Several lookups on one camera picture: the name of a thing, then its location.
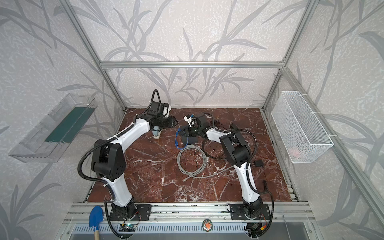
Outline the black power adapter with cable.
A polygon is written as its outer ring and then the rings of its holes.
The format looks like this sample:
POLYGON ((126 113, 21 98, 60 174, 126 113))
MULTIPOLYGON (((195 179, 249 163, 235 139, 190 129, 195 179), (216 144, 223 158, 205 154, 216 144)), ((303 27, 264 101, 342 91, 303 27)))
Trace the black power adapter with cable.
POLYGON ((236 124, 230 124, 226 120, 220 120, 218 117, 215 117, 213 114, 209 113, 212 118, 212 127, 218 131, 230 132, 232 130, 240 129, 236 124))

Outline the dark grey network switch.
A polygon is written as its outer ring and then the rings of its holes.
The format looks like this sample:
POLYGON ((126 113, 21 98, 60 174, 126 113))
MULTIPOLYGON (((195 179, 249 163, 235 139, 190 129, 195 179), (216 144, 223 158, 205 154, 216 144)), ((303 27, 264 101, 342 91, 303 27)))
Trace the dark grey network switch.
POLYGON ((193 145, 196 144, 199 140, 197 137, 186 137, 186 136, 181 136, 182 143, 183 145, 193 145))

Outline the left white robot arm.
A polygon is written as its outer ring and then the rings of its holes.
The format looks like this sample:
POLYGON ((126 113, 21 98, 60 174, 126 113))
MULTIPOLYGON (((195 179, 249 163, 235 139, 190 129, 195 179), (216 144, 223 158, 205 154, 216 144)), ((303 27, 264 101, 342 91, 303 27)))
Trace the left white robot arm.
POLYGON ((173 128, 178 124, 175 117, 170 116, 171 107, 168 103, 151 101, 149 106, 133 122, 107 140, 98 140, 80 159, 78 174, 81 178, 100 182, 108 188, 112 196, 112 210, 124 219, 136 214, 134 197, 128 190, 124 172, 126 169, 125 151, 139 137, 149 131, 160 132, 173 128), (82 167, 86 158, 92 155, 91 170, 97 178, 86 176, 82 167))

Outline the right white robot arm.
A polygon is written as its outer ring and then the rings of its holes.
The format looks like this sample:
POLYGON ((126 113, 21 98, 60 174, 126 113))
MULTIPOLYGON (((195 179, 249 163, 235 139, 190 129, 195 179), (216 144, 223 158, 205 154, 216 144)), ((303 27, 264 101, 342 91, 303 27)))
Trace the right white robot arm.
POLYGON ((263 194, 271 194, 268 190, 259 191, 253 180, 251 160, 257 152, 256 137, 248 130, 240 129, 231 124, 228 130, 222 130, 212 123, 207 122, 207 113, 199 115, 186 115, 184 120, 187 125, 182 128, 183 136, 190 138, 201 137, 222 145, 228 163, 234 167, 242 190, 243 211, 247 219, 264 217, 272 219, 273 210, 269 209, 261 198, 263 194))

